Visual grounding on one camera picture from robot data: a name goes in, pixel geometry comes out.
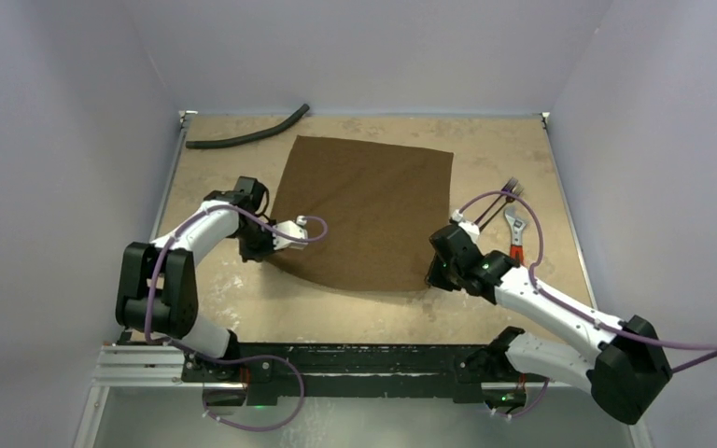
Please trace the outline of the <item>brown fabric napkin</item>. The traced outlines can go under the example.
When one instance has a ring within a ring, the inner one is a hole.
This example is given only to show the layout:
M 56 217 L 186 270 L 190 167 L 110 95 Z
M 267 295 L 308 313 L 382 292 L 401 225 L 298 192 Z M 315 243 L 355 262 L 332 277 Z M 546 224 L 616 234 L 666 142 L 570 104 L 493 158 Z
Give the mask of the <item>brown fabric napkin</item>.
M 272 218 L 321 217 L 326 237 L 270 263 L 346 291 L 426 289 L 429 237 L 450 216 L 454 155 L 329 137 L 298 136 L 273 200 Z

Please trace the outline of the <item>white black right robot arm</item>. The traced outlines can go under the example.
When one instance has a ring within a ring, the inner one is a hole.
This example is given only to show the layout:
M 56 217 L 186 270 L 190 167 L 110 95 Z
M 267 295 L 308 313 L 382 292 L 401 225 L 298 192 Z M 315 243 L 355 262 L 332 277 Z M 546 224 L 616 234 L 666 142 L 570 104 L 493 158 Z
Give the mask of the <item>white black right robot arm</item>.
M 500 380 L 534 374 L 589 394 L 615 420 L 635 425 L 673 376 L 661 340 L 648 320 L 627 320 L 587 307 L 530 276 L 503 252 L 481 253 L 462 224 L 434 232 L 427 283 L 464 291 L 524 315 L 558 337 L 545 341 L 507 327 L 459 365 Z

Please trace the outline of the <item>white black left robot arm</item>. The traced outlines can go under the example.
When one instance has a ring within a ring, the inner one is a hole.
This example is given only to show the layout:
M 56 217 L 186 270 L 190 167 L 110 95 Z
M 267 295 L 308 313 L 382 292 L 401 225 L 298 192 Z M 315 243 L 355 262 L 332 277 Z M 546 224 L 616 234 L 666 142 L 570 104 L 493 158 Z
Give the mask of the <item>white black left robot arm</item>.
M 225 239 L 238 242 L 243 262 L 274 253 L 274 236 L 263 221 L 270 200 L 258 179 L 241 176 L 231 190 L 204 197 L 189 220 L 150 243 L 129 244 L 122 256 L 115 316 L 123 327 L 143 331 L 151 305 L 150 332 L 180 343 L 205 357 L 204 368 L 217 381 L 228 382 L 241 369 L 236 334 L 199 312 L 196 265 Z

